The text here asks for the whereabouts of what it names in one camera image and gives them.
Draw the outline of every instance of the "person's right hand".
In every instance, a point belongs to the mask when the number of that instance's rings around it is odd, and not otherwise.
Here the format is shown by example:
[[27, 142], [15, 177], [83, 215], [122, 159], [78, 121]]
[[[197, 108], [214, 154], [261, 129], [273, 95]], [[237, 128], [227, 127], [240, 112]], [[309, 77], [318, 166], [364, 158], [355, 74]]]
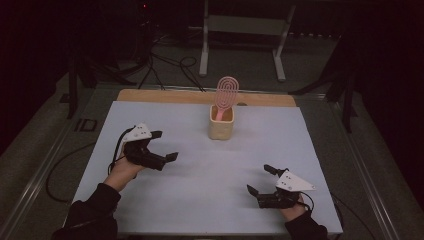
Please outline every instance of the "person's right hand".
[[[302, 195], [299, 195], [298, 201], [303, 203]], [[289, 222], [289, 221], [303, 215], [306, 212], [306, 209], [305, 209], [305, 206], [302, 206], [302, 205], [296, 203], [291, 208], [280, 209], [280, 212], [283, 215], [283, 217], [286, 219], [286, 221]]]

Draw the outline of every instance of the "table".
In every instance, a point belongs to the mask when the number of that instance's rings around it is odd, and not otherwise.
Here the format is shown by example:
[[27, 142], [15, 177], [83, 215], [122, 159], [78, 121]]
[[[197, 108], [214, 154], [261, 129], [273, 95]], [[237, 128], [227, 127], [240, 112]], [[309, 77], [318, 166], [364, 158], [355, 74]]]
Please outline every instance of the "table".
[[284, 82], [286, 80], [283, 64], [281, 62], [281, 52], [283, 51], [284, 43], [286, 42], [290, 24], [296, 9], [294, 4], [291, 4], [289, 13], [284, 20], [209, 15], [208, 5], [209, 0], [205, 0], [205, 9], [203, 15], [203, 48], [200, 58], [199, 70], [200, 76], [206, 76], [208, 71], [208, 34], [210, 31], [220, 31], [280, 36], [280, 43], [278, 44], [277, 48], [273, 50], [272, 57], [274, 59], [277, 80], [279, 82]]
[[[122, 192], [115, 213], [121, 234], [287, 234], [280, 213], [260, 209], [247, 192], [247, 184], [262, 193], [275, 191], [277, 178], [263, 170], [264, 164], [288, 167], [313, 183], [317, 191], [308, 194], [315, 201], [314, 219], [330, 233], [341, 233], [324, 175], [293, 98], [240, 93], [237, 102], [248, 106], [235, 107], [232, 138], [213, 141], [207, 137], [213, 96], [210, 92], [121, 91], [74, 200], [86, 199], [103, 181], [119, 135], [142, 118], [150, 130], [163, 131], [162, 138], [149, 144], [150, 150], [162, 156], [178, 151], [179, 156], [162, 172], [144, 170]], [[264, 124], [255, 125], [258, 117]]]

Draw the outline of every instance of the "desk leg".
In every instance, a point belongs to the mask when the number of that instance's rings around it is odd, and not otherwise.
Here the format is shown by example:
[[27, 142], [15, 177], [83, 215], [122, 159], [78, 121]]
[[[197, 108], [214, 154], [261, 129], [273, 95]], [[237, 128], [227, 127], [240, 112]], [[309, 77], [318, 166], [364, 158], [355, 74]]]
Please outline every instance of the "desk leg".
[[283, 51], [284, 43], [286, 42], [287, 35], [289, 34], [290, 24], [293, 19], [295, 9], [296, 9], [295, 5], [292, 5], [290, 7], [290, 11], [289, 11], [289, 14], [287, 15], [283, 32], [281, 34], [280, 44], [278, 45], [277, 49], [274, 49], [272, 51], [272, 56], [274, 57], [275, 70], [277, 72], [277, 80], [279, 82], [286, 81], [286, 75], [284, 74], [283, 64], [281, 62], [281, 52]]
[[209, 1], [205, 0], [205, 12], [203, 15], [203, 48], [202, 56], [200, 57], [200, 70], [199, 75], [205, 77], [208, 74], [208, 58], [209, 58], [209, 45], [208, 45], [208, 31], [209, 31]]

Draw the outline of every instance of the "human hand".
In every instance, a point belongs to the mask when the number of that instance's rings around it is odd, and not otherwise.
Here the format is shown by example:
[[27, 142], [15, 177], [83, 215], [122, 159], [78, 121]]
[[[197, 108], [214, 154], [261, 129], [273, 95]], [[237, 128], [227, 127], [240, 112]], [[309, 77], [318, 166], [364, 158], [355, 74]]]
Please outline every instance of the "human hand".
[[109, 176], [103, 182], [104, 184], [111, 186], [118, 192], [122, 191], [127, 185], [127, 183], [129, 183], [137, 175], [138, 172], [145, 168], [141, 165], [129, 162], [124, 156], [123, 152], [121, 152], [119, 158], [120, 159], [115, 162], [115, 166], [113, 167]]
[[[302, 195], [299, 195], [298, 202], [303, 203]], [[302, 206], [302, 205], [296, 203], [291, 208], [280, 209], [280, 212], [283, 215], [283, 217], [286, 219], [286, 221], [290, 222], [291, 220], [303, 215], [306, 212], [306, 209], [305, 209], [305, 206]]]

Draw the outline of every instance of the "brush holder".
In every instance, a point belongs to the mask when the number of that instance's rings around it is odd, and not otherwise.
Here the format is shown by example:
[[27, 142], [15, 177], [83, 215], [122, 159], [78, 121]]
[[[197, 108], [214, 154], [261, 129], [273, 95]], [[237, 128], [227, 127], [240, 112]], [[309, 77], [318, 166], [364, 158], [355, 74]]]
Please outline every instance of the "brush holder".
[[209, 112], [209, 131], [208, 136], [213, 140], [228, 140], [231, 138], [234, 126], [234, 109], [227, 109], [222, 115], [221, 121], [216, 121], [218, 108], [213, 105]]

